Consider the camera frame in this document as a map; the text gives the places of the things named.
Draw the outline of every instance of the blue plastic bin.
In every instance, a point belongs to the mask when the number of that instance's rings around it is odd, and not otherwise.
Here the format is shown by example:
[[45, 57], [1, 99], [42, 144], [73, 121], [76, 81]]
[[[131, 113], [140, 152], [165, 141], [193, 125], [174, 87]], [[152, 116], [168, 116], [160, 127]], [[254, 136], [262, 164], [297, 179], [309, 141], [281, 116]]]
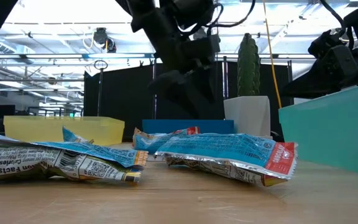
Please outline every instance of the blue plastic bin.
[[189, 127], [200, 127], [201, 133], [234, 134], [233, 120], [144, 119], [143, 131], [148, 134], [171, 133]]
[[358, 172], [358, 86], [280, 110], [286, 141], [307, 161]]

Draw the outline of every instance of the black curtain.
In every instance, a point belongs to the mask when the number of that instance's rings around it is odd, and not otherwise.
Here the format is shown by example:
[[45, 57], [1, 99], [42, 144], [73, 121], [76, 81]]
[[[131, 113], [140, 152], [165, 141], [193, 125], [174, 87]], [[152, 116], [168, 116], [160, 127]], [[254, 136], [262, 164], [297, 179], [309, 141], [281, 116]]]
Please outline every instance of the black curtain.
[[[100, 115], [125, 121], [125, 141], [131, 141], [135, 128], [142, 129], [143, 119], [152, 119], [153, 96], [147, 89], [152, 74], [151, 65], [103, 74]], [[100, 74], [85, 76], [84, 115], [96, 116]]]
[[[167, 72], [163, 64], [157, 64], [157, 76]], [[200, 114], [200, 119], [224, 119], [223, 106], [223, 70], [222, 63], [215, 62], [210, 69], [210, 85], [215, 98], [214, 103], [208, 102], [194, 86], [189, 89], [192, 102]], [[172, 103], [164, 98], [157, 96], [157, 119], [194, 119], [189, 113], [182, 109], [179, 105]]]
[[[287, 83], [292, 81], [291, 68], [285, 65], [275, 65], [275, 74], [278, 89], [281, 89]], [[237, 97], [237, 62], [227, 63], [227, 77], [229, 85], [229, 98]], [[268, 96], [270, 101], [270, 129], [283, 136], [283, 131], [278, 118], [278, 100], [274, 87], [272, 66], [260, 65], [260, 95]], [[293, 98], [281, 97], [282, 106], [293, 104]]]

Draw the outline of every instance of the white container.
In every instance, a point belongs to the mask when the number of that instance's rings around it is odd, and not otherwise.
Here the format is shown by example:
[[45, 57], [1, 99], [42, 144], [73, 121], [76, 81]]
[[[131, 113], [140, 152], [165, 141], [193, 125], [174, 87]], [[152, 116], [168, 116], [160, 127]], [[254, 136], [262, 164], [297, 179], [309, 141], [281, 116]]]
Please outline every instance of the white container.
[[270, 102], [267, 96], [240, 96], [224, 101], [226, 119], [237, 133], [270, 136]]

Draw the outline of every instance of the cable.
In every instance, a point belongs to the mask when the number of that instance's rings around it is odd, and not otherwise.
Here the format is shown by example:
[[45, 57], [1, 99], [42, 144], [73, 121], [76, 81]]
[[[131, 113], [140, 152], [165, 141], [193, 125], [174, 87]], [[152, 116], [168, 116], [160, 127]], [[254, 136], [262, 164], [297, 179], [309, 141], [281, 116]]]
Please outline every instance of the cable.
[[345, 22], [343, 21], [343, 19], [341, 18], [341, 16], [336, 13], [336, 11], [329, 6], [329, 4], [326, 2], [326, 0], [320, 0], [321, 4], [338, 20], [338, 22], [341, 24], [341, 31], [340, 31], [340, 35], [344, 35], [345, 31], [346, 31], [346, 26], [345, 26]]
[[197, 22], [197, 24], [188, 32], [183, 32], [181, 30], [179, 30], [180, 34], [182, 34], [183, 36], [189, 37], [190, 35], [195, 34], [199, 29], [201, 29], [203, 26], [208, 26], [206, 25], [207, 22], [205, 22], [205, 18], [207, 18], [216, 8], [216, 5], [211, 6], [204, 14], [203, 16], [201, 16], [200, 21]]
[[207, 26], [206, 26], [206, 27], [208, 27], [208, 30], [207, 30], [207, 32], [206, 32], [206, 35], [207, 35], [207, 36], [211, 35], [211, 30], [212, 30], [213, 26], [218, 22], [219, 18], [221, 17], [221, 15], [222, 15], [222, 13], [223, 13], [224, 7], [223, 7], [223, 5], [222, 5], [221, 3], [215, 4], [214, 10], [215, 10], [217, 7], [219, 7], [219, 6], [221, 7], [221, 10], [219, 11], [218, 16], [216, 17], [216, 19], [215, 19], [212, 23], [210, 23], [210, 25], [207, 25]]
[[349, 48], [353, 50], [354, 48], [354, 38], [353, 38], [353, 31], [352, 27], [348, 27], [346, 31], [347, 38], [349, 38]]
[[254, 7], [255, 7], [255, 0], [252, 0], [251, 7], [248, 11], [248, 14], [243, 19], [241, 19], [240, 21], [235, 22], [233, 24], [214, 24], [213, 27], [235, 27], [235, 26], [238, 26], [247, 20], [249, 14], [251, 14], [251, 12], [254, 10]]
[[272, 74], [273, 74], [274, 87], [275, 87], [275, 89], [276, 89], [276, 95], [277, 95], [277, 101], [278, 101], [278, 108], [281, 109], [281, 108], [282, 108], [282, 104], [281, 104], [280, 92], [278, 91], [278, 86], [277, 86], [276, 73], [275, 73], [275, 69], [274, 69], [273, 53], [272, 53], [272, 44], [270, 43], [269, 25], [267, 24], [267, 13], [266, 13], [266, 3], [265, 3], [265, 0], [263, 0], [263, 2], [264, 2], [264, 11], [265, 11], [265, 22], [266, 22], [266, 31], [267, 31], [267, 42], [268, 42], [268, 48], [269, 48], [269, 51], [270, 51], [270, 61], [271, 61], [271, 63], [272, 63]]
[[94, 42], [94, 33], [92, 35], [91, 46], [88, 46], [85, 43], [85, 39], [86, 39], [86, 36], [85, 36], [85, 33], [84, 33], [84, 37], [82, 38], [82, 43], [83, 43], [84, 47], [86, 47], [87, 49], [91, 49], [93, 47], [93, 42]]

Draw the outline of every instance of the cactus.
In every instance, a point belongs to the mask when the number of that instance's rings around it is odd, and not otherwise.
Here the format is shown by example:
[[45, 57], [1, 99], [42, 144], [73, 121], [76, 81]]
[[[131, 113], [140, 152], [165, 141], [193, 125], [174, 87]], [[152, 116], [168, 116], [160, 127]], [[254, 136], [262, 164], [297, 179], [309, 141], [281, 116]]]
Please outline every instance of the cactus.
[[246, 33], [240, 44], [237, 61], [238, 96], [259, 95], [259, 69], [258, 46], [252, 36]]

